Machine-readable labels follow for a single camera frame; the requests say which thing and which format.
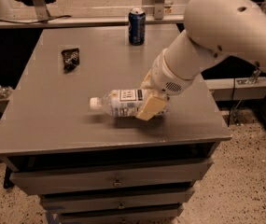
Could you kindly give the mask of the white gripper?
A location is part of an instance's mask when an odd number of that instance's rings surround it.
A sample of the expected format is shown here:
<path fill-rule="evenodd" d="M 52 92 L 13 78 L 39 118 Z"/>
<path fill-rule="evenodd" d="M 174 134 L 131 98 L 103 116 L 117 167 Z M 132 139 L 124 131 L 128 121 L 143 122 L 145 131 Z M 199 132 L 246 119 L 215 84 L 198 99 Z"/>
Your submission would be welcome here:
<path fill-rule="evenodd" d="M 138 119 L 152 119 L 167 106 L 167 95 L 175 96 L 182 93 L 194 81 L 194 79 L 184 79 L 175 75 L 166 63 L 165 53 L 166 49 L 154 60 L 152 67 L 141 83 L 142 89 L 151 90 L 148 91 L 135 115 Z"/>

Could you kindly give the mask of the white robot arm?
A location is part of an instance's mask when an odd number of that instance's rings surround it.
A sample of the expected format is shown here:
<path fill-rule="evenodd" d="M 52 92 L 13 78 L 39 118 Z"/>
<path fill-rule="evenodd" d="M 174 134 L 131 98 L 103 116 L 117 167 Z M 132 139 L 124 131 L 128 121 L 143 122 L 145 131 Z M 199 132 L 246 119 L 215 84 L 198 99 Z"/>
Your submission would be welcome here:
<path fill-rule="evenodd" d="M 266 14 L 251 0 L 190 0 L 184 30 L 155 59 L 141 87 L 148 90 L 136 117 L 149 120 L 170 96 L 229 56 L 266 73 Z"/>

